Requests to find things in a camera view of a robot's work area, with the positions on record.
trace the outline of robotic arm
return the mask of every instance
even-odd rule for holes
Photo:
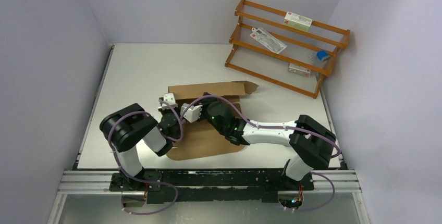
[[[167,102],[174,109],[178,107],[171,93],[165,94],[160,100]],[[292,147],[293,158],[287,161],[284,168],[284,174],[292,180],[300,181],[313,169],[328,168],[333,147],[316,136],[291,129],[302,128],[335,142],[336,136],[333,133],[307,115],[300,115],[296,121],[282,123],[244,120],[235,117],[228,105],[212,97],[200,100],[197,105],[185,111],[187,107],[188,104],[183,104],[180,109],[180,114],[186,121],[192,123],[207,120],[232,144],[272,143]],[[172,110],[164,103],[161,103],[158,110],[163,115],[160,123],[150,115],[134,115],[124,119],[111,136],[110,141],[116,149],[122,168],[139,179],[143,178],[144,169],[138,159],[136,144],[142,139],[153,152],[162,156],[173,147],[172,141],[163,135],[173,138],[179,138],[180,135],[178,119]],[[118,119],[137,111],[144,109],[138,104],[132,104],[107,116],[101,122],[100,130],[108,138],[112,126]],[[131,188],[136,189],[140,186],[134,180],[125,179],[132,185]]]

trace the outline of open cardboard box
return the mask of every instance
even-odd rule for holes
[[[241,111],[239,96],[250,95],[258,85],[249,81],[202,83],[193,85],[169,86],[169,93],[175,95],[178,107],[183,103],[191,103],[203,96],[204,92],[222,96]],[[244,148],[233,145],[220,135],[207,121],[185,123],[184,137],[181,142],[174,143],[174,148],[167,152],[172,160],[187,160],[213,155],[235,153]]]

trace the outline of wooden shelf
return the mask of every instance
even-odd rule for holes
[[[308,32],[285,26],[282,24],[284,16],[286,15],[285,11],[247,0],[240,1],[235,10],[235,15],[238,16],[238,23],[229,40],[229,42],[233,44],[233,48],[226,60],[225,66],[313,98],[317,97],[324,76],[329,76],[332,73],[339,51],[348,46],[350,39],[350,30],[336,28],[318,21],[312,22]],[[262,27],[274,37],[284,42],[287,45],[287,48],[280,54],[269,51],[250,37],[252,27]],[[287,81],[281,81],[281,79],[278,80],[265,76],[262,74],[262,71],[260,73],[248,70],[231,63],[235,51],[239,47],[270,56],[280,62],[282,61],[282,63],[285,63],[287,66],[289,63],[293,63],[312,70],[310,77],[314,77],[316,86],[314,86],[313,89],[310,88],[306,90],[297,85],[290,84]],[[317,59],[316,53],[321,50],[325,50],[330,55],[330,59],[327,62],[321,62]],[[255,60],[255,64],[264,65],[262,59],[260,61]]]

